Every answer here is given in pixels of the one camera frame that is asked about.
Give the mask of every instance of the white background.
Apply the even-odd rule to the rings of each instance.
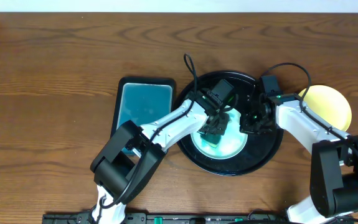
[[[358,12],[358,0],[0,0],[0,12]]]

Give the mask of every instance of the yellow plate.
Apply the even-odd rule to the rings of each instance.
[[[337,90],[323,85],[311,86],[304,101],[311,110],[335,128],[346,131],[351,125],[351,106]]]

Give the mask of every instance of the black plate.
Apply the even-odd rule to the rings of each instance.
[[[256,80],[245,73],[236,71],[211,72],[199,77],[198,88],[214,86],[219,80],[226,79],[235,88],[239,95],[238,105],[235,107],[241,114],[249,112],[251,103],[259,96],[255,88]],[[178,108],[186,95],[193,90],[194,82],[188,84],[174,103],[174,109]],[[266,164],[277,152],[284,131],[277,129],[274,133],[265,135],[248,135],[244,148],[236,155],[228,159],[213,159],[203,155],[192,142],[191,136],[182,138],[177,144],[181,151],[197,166],[218,175],[242,175],[253,172]]]

